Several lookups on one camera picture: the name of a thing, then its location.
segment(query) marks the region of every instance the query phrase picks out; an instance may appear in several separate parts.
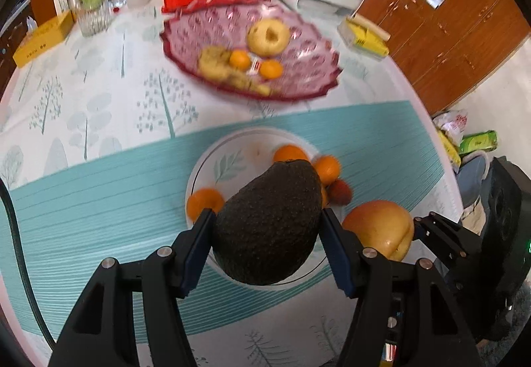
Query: pink fruit bowl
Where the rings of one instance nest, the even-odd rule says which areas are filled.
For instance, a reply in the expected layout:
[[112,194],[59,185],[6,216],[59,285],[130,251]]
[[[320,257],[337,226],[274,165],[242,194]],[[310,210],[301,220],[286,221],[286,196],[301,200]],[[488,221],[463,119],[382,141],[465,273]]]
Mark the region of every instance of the pink fruit bowl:
[[[248,50],[246,36],[253,23],[266,18],[281,20],[291,32],[287,48],[275,57],[283,65],[280,78],[265,81],[257,73],[248,74],[253,82],[267,84],[271,95],[211,82],[201,75],[197,58],[208,45],[246,49],[252,59],[259,59]],[[183,72],[209,87],[252,99],[295,102],[324,96],[338,85],[341,73],[339,53],[313,24],[267,0],[196,0],[166,21],[160,36],[164,53]]]

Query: leaf pattern on plate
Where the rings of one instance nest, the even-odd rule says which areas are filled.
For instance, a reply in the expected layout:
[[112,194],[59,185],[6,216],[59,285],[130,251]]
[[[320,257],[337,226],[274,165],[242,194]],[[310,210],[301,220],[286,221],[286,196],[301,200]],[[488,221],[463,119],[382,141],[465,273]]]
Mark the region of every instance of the leaf pattern on plate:
[[232,153],[230,156],[223,155],[219,160],[216,160],[214,164],[214,179],[216,184],[220,181],[232,180],[239,172],[245,171],[247,168],[243,165],[242,151],[238,150],[237,153]]

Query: black cable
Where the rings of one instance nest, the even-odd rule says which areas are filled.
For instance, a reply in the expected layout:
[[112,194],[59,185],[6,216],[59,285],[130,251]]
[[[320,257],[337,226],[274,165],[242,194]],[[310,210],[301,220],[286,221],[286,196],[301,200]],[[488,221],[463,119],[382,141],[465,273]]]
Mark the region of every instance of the black cable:
[[15,249],[15,257],[17,259],[17,266],[19,267],[20,279],[22,280],[22,286],[24,286],[24,292],[26,292],[26,298],[30,304],[31,312],[34,314],[37,325],[44,336],[46,342],[50,346],[51,350],[54,350],[55,340],[51,336],[50,330],[46,326],[46,322],[42,317],[39,305],[35,299],[33,288],[31,287],[30,276],[28,274],[28,268],[26,267],[26,261],[24,259],[24,252],[22,250],[22,242],[20,241],[19,224],[17,223],[17,215],[15,215],[15,208],[13,201],[9,196],[9,191],[5,186],[2,179],[0,179],[0,197],[4,203],[5,212],[7,213],[7,220],[9,221],[9,228],[11,230],[11,238],[13,240],[13,248]]

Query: avocado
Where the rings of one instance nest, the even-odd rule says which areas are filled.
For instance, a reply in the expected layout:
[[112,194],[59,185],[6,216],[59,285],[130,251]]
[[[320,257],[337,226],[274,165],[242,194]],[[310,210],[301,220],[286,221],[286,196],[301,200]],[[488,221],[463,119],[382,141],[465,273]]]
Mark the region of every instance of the avocado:
[[321,182],[306,160],[277,162],[219,211],[212,248],[229,277],[271,285],[312,252],[322,209]]

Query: apple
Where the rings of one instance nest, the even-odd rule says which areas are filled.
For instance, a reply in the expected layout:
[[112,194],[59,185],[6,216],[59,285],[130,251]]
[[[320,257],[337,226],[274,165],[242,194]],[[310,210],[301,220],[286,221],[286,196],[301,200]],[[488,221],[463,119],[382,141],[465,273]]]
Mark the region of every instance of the apple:
[[404,259],[415,232],[410,213],[384,200],[357,206],[344,218],[342,226],[354,232],[363,247],[372,247],[393,261]]

